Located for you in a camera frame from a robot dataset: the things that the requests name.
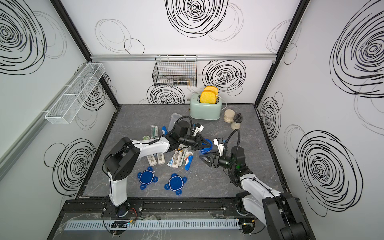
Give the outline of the blue-lid clear container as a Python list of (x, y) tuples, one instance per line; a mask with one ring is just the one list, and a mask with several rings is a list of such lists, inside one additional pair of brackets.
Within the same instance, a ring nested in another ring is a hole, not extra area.
[(209, 139), (205, 139), (205, 142), (203, 142), (204, 148), (199, 150), (201, 155), (209, 153), (213, 149), (213, 143)]
[(170, 123), (169, 123), (169, 126), (168, 126), (168, 131), (171, 131), (176, 123), (176, 121), (181, 118), (182, 115), (178, 114), (178, 113), (174, 113), (171, 115), (171, 120), (170, 120)]

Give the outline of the green toothbrush packet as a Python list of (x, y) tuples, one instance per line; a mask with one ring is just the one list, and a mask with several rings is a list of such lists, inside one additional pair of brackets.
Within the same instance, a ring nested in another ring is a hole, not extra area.
[(156, 139), (158, 137), (159, 137), (158, 126), (151, 125), (151, 139)]

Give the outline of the blue small toiletry tube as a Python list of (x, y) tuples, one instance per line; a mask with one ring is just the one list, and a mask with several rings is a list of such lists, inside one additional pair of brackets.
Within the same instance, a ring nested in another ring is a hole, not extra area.
[(162, 127), (163, 135), (166, 135), (168, 133), (167, 128), (165, 126)]

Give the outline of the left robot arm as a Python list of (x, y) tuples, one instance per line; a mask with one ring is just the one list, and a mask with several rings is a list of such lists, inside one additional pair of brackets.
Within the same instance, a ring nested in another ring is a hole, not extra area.
[(203, 126), (193, 124), (192, 118), (182, 116), (167, 134), (156, 139), (136, 141), (124, 137), (105, 156), (103, 172), (109, 178), (109, 198), (115, 207), (128, 199), (127, 177), (132, 173), (138, 159), (157, 153), (169, 153), (182, 147), (192, 151), (212, 146), (201, 134)]

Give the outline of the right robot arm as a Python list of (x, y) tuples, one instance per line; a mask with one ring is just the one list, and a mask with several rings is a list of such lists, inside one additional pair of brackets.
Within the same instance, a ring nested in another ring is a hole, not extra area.
[(272, 240), (308, 240), (310, 229), (297, 201), (263, 183), (246, 164), (244, 148), (237, 141), (228, 154), (229, 140), (215, 139), (216, 152), (200, 155), (209, 167), (228, 171), (230, 182), (243, 189), (237, 194), (238, 212), (254, 215), (268, 230)]

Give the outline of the cream lotion bottle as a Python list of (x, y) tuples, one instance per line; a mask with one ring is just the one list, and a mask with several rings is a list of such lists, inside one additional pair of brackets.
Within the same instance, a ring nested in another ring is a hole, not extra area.
[(148, 159), (150, 167), (153, 167), (157, 164), (157, 160), (156, 160), (154, 155), (147, 155), (147, 159)]
[(183, 150), (175, 151), (172, 158), (173, 159), (172, 168), (177, 169), (181, 165), (181, 162), (183, 160), (183, 155), (184, 155)]
[(157, 153), (158, 164), (163, 165), (165, 163), (164, 153)]

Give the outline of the blue container lid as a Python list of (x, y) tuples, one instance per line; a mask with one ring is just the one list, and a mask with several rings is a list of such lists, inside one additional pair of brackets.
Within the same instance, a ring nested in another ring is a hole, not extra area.
[(156, 183), (159, 178), (155, 176), (154, 169), (148, 167), (145, 171), (137, 174), (137, 178), (140, 182), (140, 189), (144, 190), (148, 185)]
[(172, 191), (177, 196), (180, 196), (182, 194), (182, 189), (184, 185), (187, 183), (187, 181), (188, 181), (187, 177), (181, 177), (176, 173), (173, 173), (169, 178), (168, 183), (165, 184), (164, 188), (165, 190)]

